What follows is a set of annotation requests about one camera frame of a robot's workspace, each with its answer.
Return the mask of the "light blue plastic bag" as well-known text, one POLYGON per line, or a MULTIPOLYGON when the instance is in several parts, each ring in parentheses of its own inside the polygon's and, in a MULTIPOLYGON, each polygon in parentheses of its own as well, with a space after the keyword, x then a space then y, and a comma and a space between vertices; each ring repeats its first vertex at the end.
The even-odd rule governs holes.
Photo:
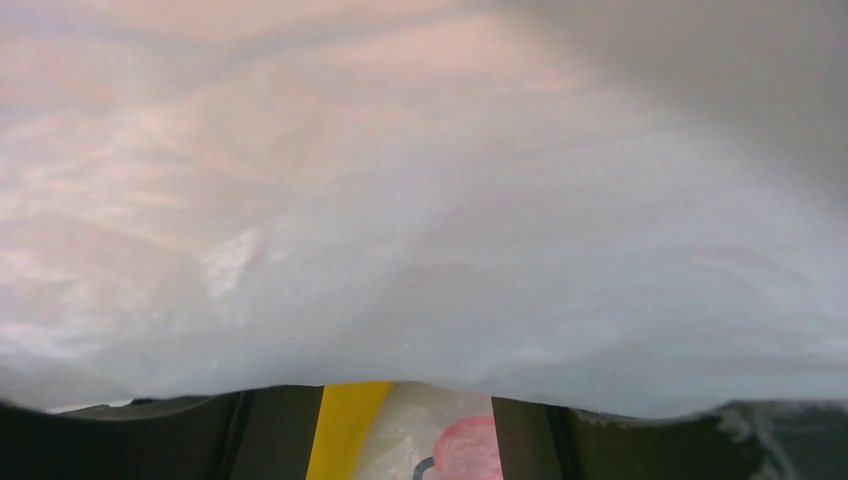
POLYGON ((5 1, 1 407, 847 405, 843 1, 5 1))

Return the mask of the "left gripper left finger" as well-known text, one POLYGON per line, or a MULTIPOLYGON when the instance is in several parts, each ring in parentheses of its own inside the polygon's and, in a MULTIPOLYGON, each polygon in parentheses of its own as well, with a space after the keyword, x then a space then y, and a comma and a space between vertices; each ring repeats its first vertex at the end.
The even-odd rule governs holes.
POLYGON ((4 479, 303 479, 323 390, 282 386, 46 413, 1 407, 4 479))

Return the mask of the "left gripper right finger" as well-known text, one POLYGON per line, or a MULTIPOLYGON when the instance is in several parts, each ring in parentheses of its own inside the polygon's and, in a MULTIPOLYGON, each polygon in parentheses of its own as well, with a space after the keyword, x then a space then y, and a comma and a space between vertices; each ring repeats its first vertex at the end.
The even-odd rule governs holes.
POLYGON ((636 420, 495 398, 507 479, 844 479, 844 402, 736 402, 636 420))

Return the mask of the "yellow fake banana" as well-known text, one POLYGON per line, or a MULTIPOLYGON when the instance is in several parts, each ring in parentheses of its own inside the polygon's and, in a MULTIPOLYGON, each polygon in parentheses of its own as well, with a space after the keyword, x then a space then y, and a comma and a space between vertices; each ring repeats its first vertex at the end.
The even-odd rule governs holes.
POLYGON ((307 480, 354 478, 371 425, 392 386, 367 382, 324 387, 307 480))

